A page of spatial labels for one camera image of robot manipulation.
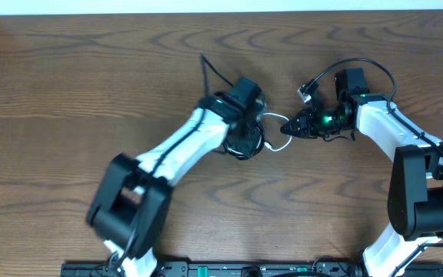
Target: black mounting rail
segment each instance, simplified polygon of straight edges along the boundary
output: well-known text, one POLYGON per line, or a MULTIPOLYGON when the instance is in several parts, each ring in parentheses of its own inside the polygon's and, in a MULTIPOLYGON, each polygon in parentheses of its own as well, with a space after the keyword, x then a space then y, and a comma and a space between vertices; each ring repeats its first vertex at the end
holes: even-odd
MULTIPOLYGON (((330 261, 326 259, 303 263, 190 263, 163 262, 152 277, 270 277, 289 272, 322 272, 331 276, 366 277, 352 262, 330 261)), ((63 264, 61 277, 117 277, 107 264, 63 264)), ((410 264, 403 277, 443 277, 441 263, 410 264)))

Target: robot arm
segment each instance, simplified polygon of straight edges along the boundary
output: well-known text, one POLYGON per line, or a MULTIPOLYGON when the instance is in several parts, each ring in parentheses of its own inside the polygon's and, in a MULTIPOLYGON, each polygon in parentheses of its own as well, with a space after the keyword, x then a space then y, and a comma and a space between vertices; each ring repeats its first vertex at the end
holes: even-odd
POLYGON ((322 137, 330 142, 328 138, 332 135, 358 130, 393 161, 388 195, 390 223, 378 240, 363 251, 361 258, 368 276, 402 275, 405 267, 426 249, 425 245, 443 239, 443 186, 428 189, 426 182, 429 178, 443 180, 443 158, 416 134, 422 134, 442 151, 443 142, 423 132, 390 102, 391 110, 395 110, 393 116, 388 98, 370 93, 361 68, 338 72, 335 81, 337 108, 323 109, 315 94, 318 84, 312 80, 298 90, 312 107, 299 112, 281 127, 281 132, 303 139, 322 137))
POLYGON ((229 93, 202 98, 191 118, 159 146, 136 159, 120 154, 111 161, 87 223, 105 240, 112 257, 121 257, 111 259, 112 272, 151 275, 157 263, 152 246, 165 223, 174 187, 203 155, 223 143, 230 128, 255 120, 262 107, 256 101, 260 94, 254 82, 240 78, 229 93), (140 195, 141 201, 133 201, 125 190, 140 195))

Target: connector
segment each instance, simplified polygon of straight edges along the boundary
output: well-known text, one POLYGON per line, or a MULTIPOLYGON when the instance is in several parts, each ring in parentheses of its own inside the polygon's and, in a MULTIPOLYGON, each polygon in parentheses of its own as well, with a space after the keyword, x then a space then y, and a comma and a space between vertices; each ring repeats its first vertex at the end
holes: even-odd
POLYGON ((297 93, 305 104, 312 100, 312 96, 314 95, 315 91, 317 91, 318 86, 319 84, 312 79, 298 89, 297 93))

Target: wooden table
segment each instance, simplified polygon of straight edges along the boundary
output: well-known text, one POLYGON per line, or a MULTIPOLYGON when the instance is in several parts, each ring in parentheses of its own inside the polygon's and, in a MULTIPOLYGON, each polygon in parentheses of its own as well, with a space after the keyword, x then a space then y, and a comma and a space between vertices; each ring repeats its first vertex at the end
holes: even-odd
MULTIPOLYGON (((343 58, 395 75, 395 101, 443 139, 443 12, 0 17, 0 276, 57 276, 108 251, 85 213, 111 158, 146 152, 202 96, 198 53, 257 82, 272 111, 343 58)), ((363 66, 374 92, 387 76, 363 66)), ((225 88, 212 77, 212 88, 225 88)), ((332 76, 321 82, 335 105, 332 76)), ((175 190, 156 252, 192 260, 355 257, 388 223, 391 162, 369 138, 206 155, 175 190)), ((443 261, 443 249, 422 259, 443 261)))

